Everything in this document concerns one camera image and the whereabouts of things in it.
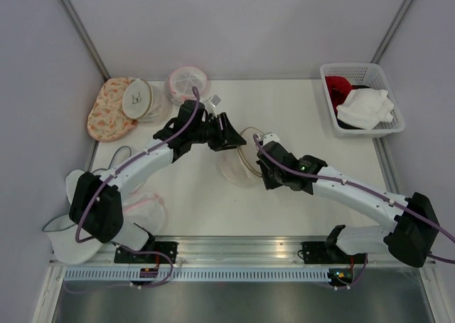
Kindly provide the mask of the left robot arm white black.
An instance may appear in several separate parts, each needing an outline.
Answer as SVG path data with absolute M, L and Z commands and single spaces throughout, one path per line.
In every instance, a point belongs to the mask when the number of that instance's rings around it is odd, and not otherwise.
M 69 212 L 77 226 L 75 241 L 114 243 L 139 263 L 148 263 L 155 255 L 155 238 L 145 228 L 124 219 L 124 197 L 152 174 L 176 162 L 193 144 L 207 144 L 219 152 L 245 143 L 224 112 L 212 115 L 203 103 L 186 100 L 178 115 L 140 152 L 103 174 L 87 171 L 78 178 Z

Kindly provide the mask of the beige round mesh laundry bag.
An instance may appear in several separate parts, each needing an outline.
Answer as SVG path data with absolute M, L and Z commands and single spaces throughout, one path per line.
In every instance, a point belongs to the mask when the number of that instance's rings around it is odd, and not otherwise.
M 222 151 L 218 158 L 220 172 L 238 186 L 250 187 L 262 180 L 262 172 L 257 164 L 258 149 L 253 139 L 255 134 L 262 138 L 264 132 L 256 127 L 244 128 L 240 135 L 247 144 Z

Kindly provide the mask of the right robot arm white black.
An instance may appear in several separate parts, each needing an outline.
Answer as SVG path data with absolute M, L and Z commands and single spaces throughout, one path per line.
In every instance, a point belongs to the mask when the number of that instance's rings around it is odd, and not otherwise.
M 375 222 L 365 227 L 337 225 L 323 242 L 331 262 L 354 258 L 360 263 L 370 253 L 389 253 L 414 268 L 426 262 L 439 222 L 425 195 L 416 192 L 406 197 L 359 184 L 321 159 L 311 155 L 297 159 L 275 140 L 261 139 L 256 145 L 266 189 L 285 186 L 303 191 L 335 201 Z

